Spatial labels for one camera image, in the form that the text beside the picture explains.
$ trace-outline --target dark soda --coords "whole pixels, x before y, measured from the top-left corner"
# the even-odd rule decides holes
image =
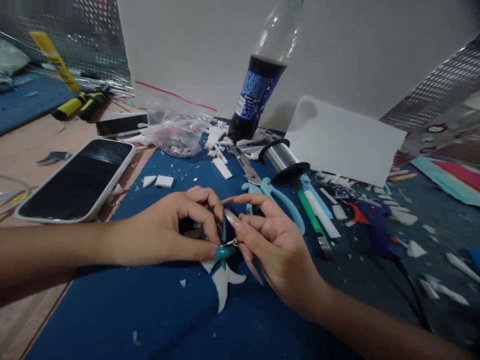
[[[265,105],[286,68],[285,63],[258,55],[250,56],[240,98],[228,128],[228,137],[235,143],[252,139]]]

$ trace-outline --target red line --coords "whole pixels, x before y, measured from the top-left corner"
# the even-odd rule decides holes
[[[207,108],[207,109],[213,110],[214,112],[217,112],[217,109],[214,109],[213,107],[206,106],[206,105],[202,105],[202,104],[197,104],[197,103],[194,103],[194,102],[185,100],[183,97],[178,96],[177,94],[175,94],[175,93],[173,93],[173,92],[159,89],[158,87],[155,87],[155,86],[152,86],[152,85],[148,85],[148,84],[146,84],[146,83],[144,83],[144,82],[140,82],[140,81],[135,81],[135,82],[136,82],[137,84],[146,86],[147,88],[150,88],[150,89],[153,89],[153,90],[157,90],[157,91],[162,92],[162,93],[165,93],[165,94],[173,95],[174,97],[179,98],[179,99],[181,99],[181,100],[183,100],[184,102],[187,102],[187,103],[189,103],[189,104],[201,106],[202,108]]]

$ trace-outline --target glue gun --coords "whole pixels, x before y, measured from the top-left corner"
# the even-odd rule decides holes
[[[386,205],[375,206],[366,201],[348,202],[353,208],[353,221],[368,225],[371,248],[376,256],[382,259],[397,261],[405,255],[405,249],[387,227],[384,217],[392,214]]]

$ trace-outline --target wooden table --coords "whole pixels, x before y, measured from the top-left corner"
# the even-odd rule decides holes
[[[125,108],[138,110],[125,105]],[[115,103],[110,103],[102,118],[110,113],[124,112]],[[0,169],[1,173],[26,182],[31,188],[40,186],[52,173],[63,165],[63,161],[47,165],[35,166],[34,162],[45,158],[52,151],[76,153],[83,145],[97,137],[94,124],[82,120],[66,123],[62,131],[62,123],[51,115],[45,115],[20,128],[0,136]],[[135,154],[132,164],[127,167],[120,178],[122,187],[132,184],[139,172],[152,155],[154,147],[141,150]],[[104,205],[99,212],[102,221],[108,221],[118,206]],[[0,217],[0,227],[41,226],[33,222],[25,222],[13,215]],[[55,309],[75,271],[66,271],[54,277],[22,284],[0,292],[0,359],[21,359],[27,353],[30,344],[47,322]]]

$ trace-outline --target forearm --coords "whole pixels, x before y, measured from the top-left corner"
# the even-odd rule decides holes
[[[108,264],[111,223],[0,228],[0,289],[55,272]]]
[[[315,318],[365,359],[474,359],[470,353],[327,285]]]

